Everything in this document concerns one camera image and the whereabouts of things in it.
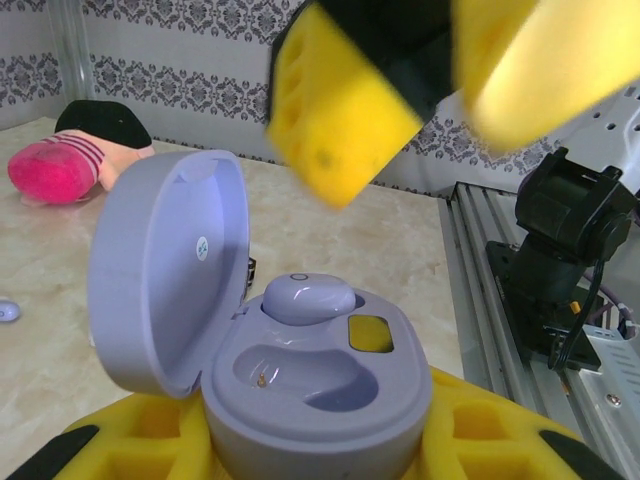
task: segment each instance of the marble surface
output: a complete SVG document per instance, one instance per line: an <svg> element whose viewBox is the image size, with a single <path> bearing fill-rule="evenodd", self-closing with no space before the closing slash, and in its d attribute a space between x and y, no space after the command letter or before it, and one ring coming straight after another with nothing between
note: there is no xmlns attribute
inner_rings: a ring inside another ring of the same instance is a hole
<svg viewBox="0 0 640 480"><path fill-rule="evenodd" d="M70 423L127 395L88 341L87 257L105 194L68 207L31 208L7 177L10 156L53 128L43 118L0 132L0 297L23 310L17 322L0 324L0 478ZM155 146L158 153L187 150ZM286 168L244 159L242 166L251 256L258 262L250 296L285 272L341 276L399 305L429 362L462 376L435 199L369 186L336 213Z"/></svg>

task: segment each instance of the striped fabric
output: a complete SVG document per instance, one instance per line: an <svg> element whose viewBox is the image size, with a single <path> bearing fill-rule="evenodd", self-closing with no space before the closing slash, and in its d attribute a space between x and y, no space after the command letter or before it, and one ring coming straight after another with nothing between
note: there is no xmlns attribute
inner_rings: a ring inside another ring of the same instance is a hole
<svg viewBox="0 0 640 480"><path fill-rule="evenodd" d="M58 132L55 135L44 138L38 143L56 144L61 143L73 147L87 162L93 173L94 182L98 181L100 164L104 160L104 152L86 138L72 133Z"/></svg>

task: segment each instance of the black plush ear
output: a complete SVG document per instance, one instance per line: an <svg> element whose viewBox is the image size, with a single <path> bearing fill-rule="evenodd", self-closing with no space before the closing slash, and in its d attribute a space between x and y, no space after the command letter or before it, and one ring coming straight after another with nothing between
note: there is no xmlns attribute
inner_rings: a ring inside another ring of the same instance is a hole
<svg viewBox="0 0 640 480"><path fill-rule="evenodd" d="M136 150L151 145L151 137L138 117L118 102L74 100L58 118L55 131L61 130L82 130Z"/></svg>

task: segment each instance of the screw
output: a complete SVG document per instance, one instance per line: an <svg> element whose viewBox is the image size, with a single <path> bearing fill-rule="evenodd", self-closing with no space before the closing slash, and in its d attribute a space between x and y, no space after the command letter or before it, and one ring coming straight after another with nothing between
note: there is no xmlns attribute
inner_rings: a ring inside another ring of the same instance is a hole
<svg viewBox="0 0 640 480"><path fill-rule="evenodd" d="M613 393L607 393L607 401L614 407L619 407L620 405L622 405L622 400L620 400L620 397L614 395Z"/></svg>

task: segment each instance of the logo on lid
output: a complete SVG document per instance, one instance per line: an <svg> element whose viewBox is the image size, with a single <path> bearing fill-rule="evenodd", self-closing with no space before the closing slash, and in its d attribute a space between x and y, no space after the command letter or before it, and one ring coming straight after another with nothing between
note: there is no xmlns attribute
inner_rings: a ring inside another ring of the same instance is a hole
<svg viewBox="0 0 640 480"><path fill-rule="evenodd" d="M198 239L198 243L196 244L196 255L198 256L198 260L204 262L207 259L207 255L209 254L209 242L204 237L200 237Z"/></svg>

